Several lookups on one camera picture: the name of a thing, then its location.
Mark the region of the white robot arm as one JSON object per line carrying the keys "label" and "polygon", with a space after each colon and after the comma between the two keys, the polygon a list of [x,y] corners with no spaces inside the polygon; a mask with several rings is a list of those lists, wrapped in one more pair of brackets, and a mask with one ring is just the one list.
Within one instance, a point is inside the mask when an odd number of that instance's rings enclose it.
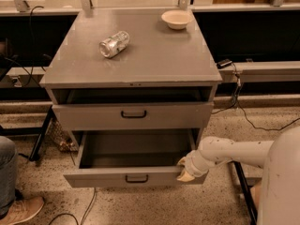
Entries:
{"label": "white robot arm", "polygon": [[262,169],[257,225],[300,225],[300,127],[273,141],[206,137],[178,161],[182,171],[177,179],[190,182],[232,161]]}

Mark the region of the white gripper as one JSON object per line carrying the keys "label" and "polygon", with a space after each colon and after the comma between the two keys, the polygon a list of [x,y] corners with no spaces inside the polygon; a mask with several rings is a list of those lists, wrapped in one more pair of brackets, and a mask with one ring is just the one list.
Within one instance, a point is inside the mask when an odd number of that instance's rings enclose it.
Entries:
{"label": "white gripper", "polygon": [[181,157],[177,166],[184,166],[184,170],[177,176],[177,180],[186,183],[207,174],[215,166],[215,163],[204,158],[200,151],[193,150],[185,157]]}

